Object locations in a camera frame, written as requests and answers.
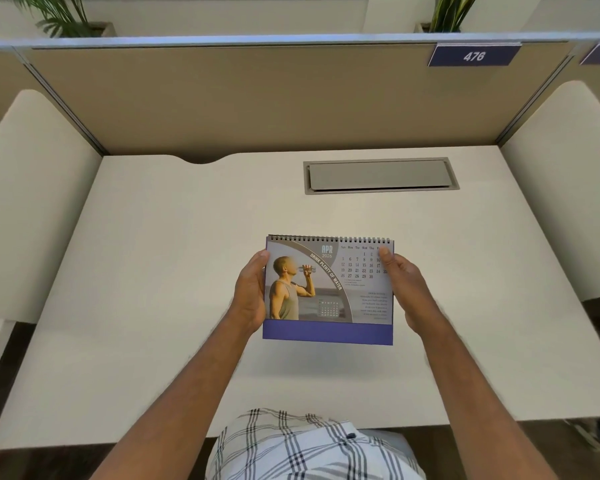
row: partition top rail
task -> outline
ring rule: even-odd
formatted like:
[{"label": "partition top rail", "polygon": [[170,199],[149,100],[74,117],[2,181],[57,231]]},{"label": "partition top rail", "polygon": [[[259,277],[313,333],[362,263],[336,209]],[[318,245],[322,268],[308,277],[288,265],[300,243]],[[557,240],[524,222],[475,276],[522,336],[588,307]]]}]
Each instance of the partition top rail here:
[{"label": "partition top rail", "polygon": [[364,45],[398,43],[600,41],[600,32],[222,35],[177,37],[40,38],[0,40],[11,48],[217,47],[248,45]]}]

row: floor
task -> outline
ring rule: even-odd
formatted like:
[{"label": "floor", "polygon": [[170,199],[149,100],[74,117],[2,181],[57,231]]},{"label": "floor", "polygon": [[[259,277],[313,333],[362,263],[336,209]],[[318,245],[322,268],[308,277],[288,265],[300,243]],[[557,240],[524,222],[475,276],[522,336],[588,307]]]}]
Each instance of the floor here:
[{"label": "floor", "polygon": [[[600,334],[600,300],[584,303]],[[20,350],[26,348],[32,329],[16,330]],[[22,354],[5,354],[0,377],[0,411],[10,378],[15,377]],[[594,452],[574,428],[562,420],[524,422],[522,426],[562,480],[600,480],[600,452]],[[464,469],[449,426],[396,428],[403,434],[429,480],[462,480]],[[190,479],[203,479],[213,439],[205,441]],[[0,480],[87,480],[113,445],[57,447],[0,452]]]}]

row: plaid shirt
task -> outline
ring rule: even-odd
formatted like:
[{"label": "plaid shirt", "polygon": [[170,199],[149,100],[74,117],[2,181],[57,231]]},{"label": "plaid shirt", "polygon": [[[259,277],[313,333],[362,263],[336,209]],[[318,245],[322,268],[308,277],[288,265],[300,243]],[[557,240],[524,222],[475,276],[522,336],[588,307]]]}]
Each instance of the plaid shirt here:
[{"label": "plaid shirt", "polygon": [[207,464],[208,480],[420,480],[417,462],[348,422],[316,415],[254,409],[220,433]]}]

